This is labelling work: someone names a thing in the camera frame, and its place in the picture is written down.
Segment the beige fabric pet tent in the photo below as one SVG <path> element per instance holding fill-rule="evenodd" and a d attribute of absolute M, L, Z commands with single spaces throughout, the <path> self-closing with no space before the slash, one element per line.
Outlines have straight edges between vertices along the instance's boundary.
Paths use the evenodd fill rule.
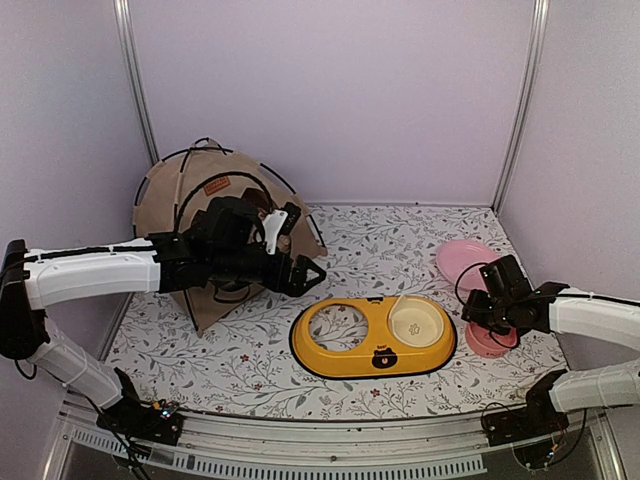
<path fill-rule="evenodd" d="M 141 182 L 133 231 L 160 243 L 161 290 L 198 335 L 263 290 L 301 297 L 326 278 L 308 206 L 277 172 L 203 138 Z"/>

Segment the aluminium frame post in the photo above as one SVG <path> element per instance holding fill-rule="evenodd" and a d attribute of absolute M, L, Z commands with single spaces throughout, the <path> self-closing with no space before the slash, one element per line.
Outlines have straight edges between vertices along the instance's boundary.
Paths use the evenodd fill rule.
<path fill-rule="evenodd" d="M 534 89 L 543 55 L 549 17 L 550 1 L 535 0 L 525 58 L 524 73 L 518 96 L 515 117 L 509 136 L 503 165 L 494 192 L 491 209 L 499 216 L 504 208 L 509 188 L 516 170 L 519 151 L 524 139 Z"/>
<path fill-rule="evenodd" d="M 141 130 L 149 162 L 151 165 L 154 165 L 160 161 L 160 156 L 144 92 L 130 5 L 127 0 L 114 0 L 113 6 L 117 34 L 124 60 L 126 76 L 133 97 L 137 121 Z"/>

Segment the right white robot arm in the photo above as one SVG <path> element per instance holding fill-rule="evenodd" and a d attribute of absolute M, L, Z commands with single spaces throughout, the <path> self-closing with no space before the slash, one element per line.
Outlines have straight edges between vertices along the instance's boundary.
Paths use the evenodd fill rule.
<path fill-rule="evenodd" d="M 460 278 L 476 270 L 483 287 L 461 300 L 462 319 L 491 334 L 528 333 L 582 337 L 637 353 L 639 302 L 547 281 L 534 288 L 512 255 L 475 262 Z M 526 393 L 517 427 L 537 436 L 556 414 L 590 408 L 617 408 L 639 403 L 637 357 L 598 368 L 555 370 Z"/>

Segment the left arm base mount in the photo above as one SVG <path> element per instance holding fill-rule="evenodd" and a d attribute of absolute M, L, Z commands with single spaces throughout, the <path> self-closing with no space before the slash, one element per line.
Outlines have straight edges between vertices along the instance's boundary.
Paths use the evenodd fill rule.
<path fill-rule="evenodd" d="M 122 398 L 109 408 L 100 408 L 96 425 L 127 439 L 176 446 L 184 424 L 178 404 L 164 399 L 146 404 L 140 400 L 128 375 L 118 368 L 115 373 L 121 382 Z"/>

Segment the brown patterned pet cushion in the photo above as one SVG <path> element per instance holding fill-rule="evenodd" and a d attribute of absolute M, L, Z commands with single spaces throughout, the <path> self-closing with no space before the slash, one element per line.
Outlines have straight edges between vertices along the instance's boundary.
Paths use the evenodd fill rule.
<path fill-rule="evenodd" d="M 252 241 L 257 243 L 262 243 L 259 238 L 259 234 L 257 232 L 258 228 L 261 226 L 262 221 L 265 216 L 271 213 L 275 209 L 282 209 L 284 205 L 276 205 L 273 201 L 270 201 L 266 194 L 258 189 L 247 189 L 244 192 L 243 198 L 247 200 L 252 206 L 254 206 L 257 210 L 258 223 L 252 229 Z M 281 252 L 290 252 L 291 251 L 291 233 L 288 236 L 280 236 L 277 242 L 277 250 Z"/>

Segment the pink flat plate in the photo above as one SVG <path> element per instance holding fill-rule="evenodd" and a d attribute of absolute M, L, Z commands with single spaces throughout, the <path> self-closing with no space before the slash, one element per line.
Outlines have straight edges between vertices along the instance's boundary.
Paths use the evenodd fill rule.
<path fill-rule="evenodd" d="M 473 240 L 455 240 L 441 245 L 436 253 L 436 266 L 444 278 L 464 291 L 486 290 L 479 266 L 467 270 L 472 264 L 488 264 L 499 255 L 484 244 Z"/>

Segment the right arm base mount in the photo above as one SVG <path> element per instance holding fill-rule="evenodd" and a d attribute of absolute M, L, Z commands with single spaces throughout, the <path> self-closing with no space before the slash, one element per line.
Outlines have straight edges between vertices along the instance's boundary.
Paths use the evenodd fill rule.
<path fill-rule="evenodd" d="M 553 406 L 550 391 L 566 369 L 554 370 L 538 380 L 525 394 L 525 405 L 517 409 L 503 407 L 501 411 L 483 413 L 480 425 L 490 446 L 528 440 L 554 432 L 564 433 L 569 427 L 568 416 Z"/>

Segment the yellow double bowl holder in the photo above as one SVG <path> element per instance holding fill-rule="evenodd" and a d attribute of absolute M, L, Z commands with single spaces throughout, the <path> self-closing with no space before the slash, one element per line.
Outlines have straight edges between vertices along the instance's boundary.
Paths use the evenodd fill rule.
<path fill-rule="evenodd" d="M 294 359 L 306 371 L 329 380 L 408 377 L 443 368 L 453 358 L 458 344 L 453 321 L 440 305 L 421 297 L 446 315 L 444 334 L 430 347 L 408 347 L 396 340 L 388 327 L 389 312 L 399 297 L 328 299 L 303 310 L 289 333 Z M 312 337 L 312 320 L 331 307 L 346 307 L 366 322 L 364 339 L 346 351 L 325 349 Z"/>

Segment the left aluminium frame post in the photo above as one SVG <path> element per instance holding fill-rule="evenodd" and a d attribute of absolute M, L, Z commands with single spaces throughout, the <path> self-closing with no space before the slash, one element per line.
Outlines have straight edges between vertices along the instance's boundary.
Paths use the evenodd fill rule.
<path fill-rule="evenodd" d="M 126 76 L 133 97 L 137 121 L 141 130 L 149 162 L 151 165 L 154 165 L 160 161 L 160 156 L 144 92 L 130 5 L 127 0 L 114 0 L 113 6 L 117 34 L 124 60 Z"/>

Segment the pink cat-ear bowl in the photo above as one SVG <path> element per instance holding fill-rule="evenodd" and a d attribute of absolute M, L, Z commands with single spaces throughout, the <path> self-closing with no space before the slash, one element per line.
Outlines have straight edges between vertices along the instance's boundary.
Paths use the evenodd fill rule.
<path fill-rule="evenodd" d="M 465 339 L 476 355 L 490 359 L 504 356 L 515 349 L 519 341 L 515 329 L 511 329 L 506 335 L 500 335 L 475 323 L 466 326 Z"/>

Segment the right aluminium frame post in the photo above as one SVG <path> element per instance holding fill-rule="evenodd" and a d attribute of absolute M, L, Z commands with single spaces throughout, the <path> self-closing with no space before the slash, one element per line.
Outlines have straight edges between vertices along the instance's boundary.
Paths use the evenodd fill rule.
<path fill-rule="evenodd" d="M 550 1 L 535 0 L 525 58 L 524 73 L 518 96 L 515 117 L 509 136 L 503 165 L 494 192 L 491 209 L 499 216 L 504 208 L 509 188 L 516 170 L 519 151 L 524 139 L 534 89 L 543 55 L 549 17 Z"/>

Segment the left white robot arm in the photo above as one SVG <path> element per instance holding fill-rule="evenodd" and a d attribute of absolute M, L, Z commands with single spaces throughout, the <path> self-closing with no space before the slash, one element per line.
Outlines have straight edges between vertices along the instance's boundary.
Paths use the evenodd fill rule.
<path fill-rule="evenodd" d="M 257 284 L 301 297 L 326 278 L 305 255 L 292 257 L 279 239 L 298 223 L 287 203 L 266 215 L 234 197 L 219 197 L 185 230 L 69 250 L 6 249 L 1 270 L 1 355 L 25 360 L 108 410 L 128 434 L 148 426 L 148 412 L 123 372 L 69 340 L 46 318 L 51 305 L 121 293 L 174 293 L 215 282 Z"/>

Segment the cream small bowl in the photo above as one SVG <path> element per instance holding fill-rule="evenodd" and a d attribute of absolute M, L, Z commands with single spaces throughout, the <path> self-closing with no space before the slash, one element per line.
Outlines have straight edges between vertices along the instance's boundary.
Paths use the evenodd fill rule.
<path fill-rule="evenodd" d="M 435 345 L 444 334 L 446 315 L 425 298 L 400 296 L 388 315 L 391 334 L 412 348 Z"/>

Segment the front aluminium table rail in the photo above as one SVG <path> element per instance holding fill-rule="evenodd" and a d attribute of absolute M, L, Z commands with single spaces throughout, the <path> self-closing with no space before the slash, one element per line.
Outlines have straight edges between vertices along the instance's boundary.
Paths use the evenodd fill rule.
<path fill-rule="evenodd" d="M 187 413 L 175 446 L 123 443 L 76 394 L 60 409 L 47 479 L 626 479 L 605 414 L 493 445 L 484 412 L 391 421 L 285 421 Z"/>

